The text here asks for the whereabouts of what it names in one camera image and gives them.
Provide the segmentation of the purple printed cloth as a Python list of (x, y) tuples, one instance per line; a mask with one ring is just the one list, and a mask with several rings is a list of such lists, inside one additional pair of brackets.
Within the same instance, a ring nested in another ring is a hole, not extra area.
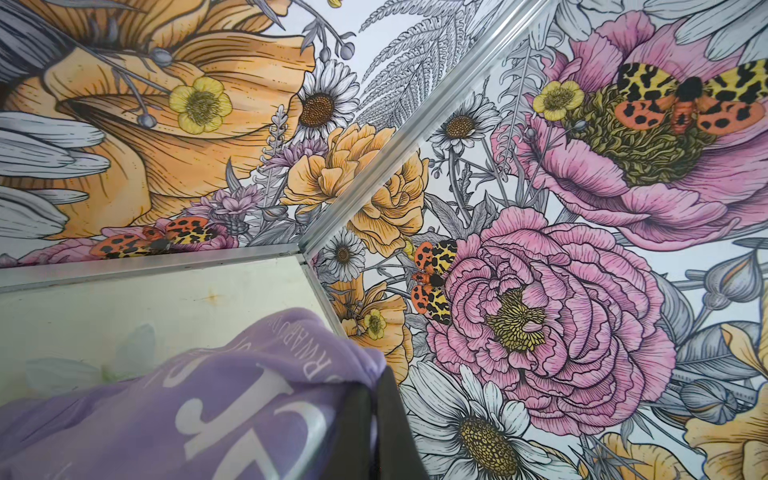
[(381, 352), (296, 308), (152, 372), (1, 410), (5, 479), (315, 479), (345, 395)]

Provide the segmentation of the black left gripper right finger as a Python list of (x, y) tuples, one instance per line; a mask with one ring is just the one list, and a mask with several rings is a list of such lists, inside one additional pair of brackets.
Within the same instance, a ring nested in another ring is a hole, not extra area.
[(407, 480), (429, 478), (415, 445), (394, 372), (386, 367), (374, 396), (376, 442), (373, 478)]

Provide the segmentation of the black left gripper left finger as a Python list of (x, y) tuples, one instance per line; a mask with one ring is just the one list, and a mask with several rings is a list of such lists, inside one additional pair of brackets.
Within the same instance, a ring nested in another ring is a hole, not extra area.
[(372, 456), (372, 398), (370, 390), (354, 384), (344, 398), (334, 425), (333, 443), (324, 479), (368, 479)]

